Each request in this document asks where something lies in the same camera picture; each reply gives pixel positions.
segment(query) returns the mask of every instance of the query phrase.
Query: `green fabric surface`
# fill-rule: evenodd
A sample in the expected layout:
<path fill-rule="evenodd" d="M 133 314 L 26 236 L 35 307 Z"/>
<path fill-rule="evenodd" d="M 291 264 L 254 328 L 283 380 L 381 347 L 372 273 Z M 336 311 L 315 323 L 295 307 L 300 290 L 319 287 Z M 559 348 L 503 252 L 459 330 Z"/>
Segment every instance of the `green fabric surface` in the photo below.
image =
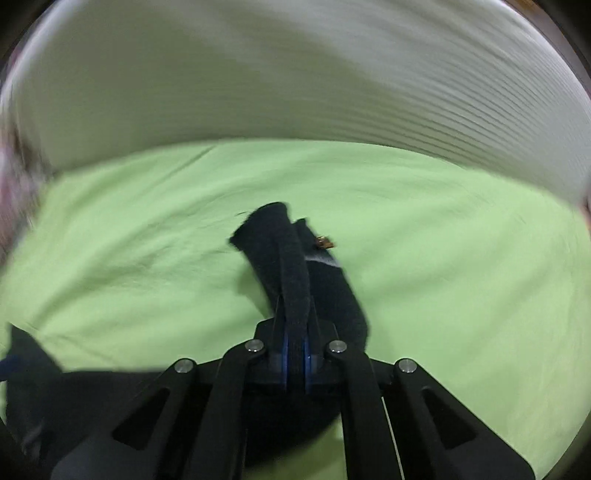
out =
<path fill-rule="evenodd" d="M 538 478 L 554 465 L 591 406 L 588 233 L 550 196 L 421 154 L 209 142 L 65 174 L 4 274 L 0 319 L 65 369 L 218 358 L 270 314 L 228 238 L 274 201 L 337 243 L 370 356 L 415 358 Z M 345 478 L 341 436 L 249 478 Z"/>

